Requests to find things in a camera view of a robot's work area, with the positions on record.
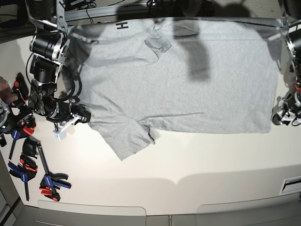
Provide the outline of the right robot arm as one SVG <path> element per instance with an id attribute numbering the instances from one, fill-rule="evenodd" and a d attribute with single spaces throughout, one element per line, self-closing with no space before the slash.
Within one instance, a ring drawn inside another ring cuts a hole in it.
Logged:
<path id="1" fill-rule="evenodd" d="M 68 25 L 64 18 L 65 2 L 27 0 L 25 5 L 28 18 L 36 27 L 30 42 L 30 73 L 33 74 L 33 79 L 29 107 L 34 113 L 53 123 L 89 122 L 90 112 L 79 104 L 81 89 L 75 89 L 75 79 L 64 65 L 70 44 Z M 66 72 L 71 79 L 71 91 L 66 97 L 57 98 L 56 83 L 62 72 Z"/>

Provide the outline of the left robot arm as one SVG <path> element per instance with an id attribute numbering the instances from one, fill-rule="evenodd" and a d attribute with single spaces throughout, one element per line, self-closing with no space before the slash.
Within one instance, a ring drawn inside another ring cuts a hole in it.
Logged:
<path id="1" fill-rule="evenodd" d="M 295 74 L 293 91 L 282 99 L 272 117 L 274 125 L 301 125 L 301 2 L 280 0 L 286 49 L 290 56 L 290 71 Z"/>

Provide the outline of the person hand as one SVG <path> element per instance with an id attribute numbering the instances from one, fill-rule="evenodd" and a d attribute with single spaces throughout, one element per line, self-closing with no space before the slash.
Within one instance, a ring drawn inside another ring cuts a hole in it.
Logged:
<path id="1" fill-rule="evenodd" d="M 2 77 L 0 78 L 0 98 L 5 103 L 15 102 L 18 100 L 18 95 L 13 93 L 7 81 Z"/>

